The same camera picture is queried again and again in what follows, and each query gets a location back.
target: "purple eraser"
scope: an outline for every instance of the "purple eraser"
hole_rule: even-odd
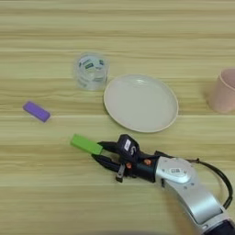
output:
[[[50,113],[40,106],[37,106],[31,101],[28,101],[23,108],[34,117],[40,119],[41,121],[47,121],[47,119],[50,117]]]

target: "green block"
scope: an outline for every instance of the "green block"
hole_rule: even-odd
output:
[[[74,135],[71,140],[71,145],[74,147],[77,147],[79,149],[82,149],[84,151],[88,151],[92,154],[100,154],[103,150],[103,147],[85,137],[82,137],[80,135]]]

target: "clear plastic container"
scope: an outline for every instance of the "clear plastic container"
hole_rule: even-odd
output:
[[[101,90],[106,86],[107,59],[98,53],[84,53],[75,62],[75,78],[79,87],[85,90]]]

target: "round plate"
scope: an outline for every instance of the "round plate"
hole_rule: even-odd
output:
[[[168,128],[178,114],[173,91],[159,79],[139,74],[119,76],[107,86],[106,110],[120,125],[139,132]]]

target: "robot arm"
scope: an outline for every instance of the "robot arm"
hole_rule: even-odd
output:
[[[235,234],[226,209],[200,183],[193,165],[180,158],[160,157],[156,181],[179,200],[198,234]]]
[[[143,153],[139,144],[128,135],[121,135],[118,142],[99,144],[106,151],[119,155],[118,163],[103,155],[92,155],[104,167],[116,172],[119,182],[122,182],[124,176],[159,182],[177,197],[199,235],[235,235],[235,225],[226,211],[232,200],[232,187],[229,179],[219,169],[196,161],[216,172],[228,186],[229,198],[224,206],[200,183],[190,161],[158,151],[154,155]]]

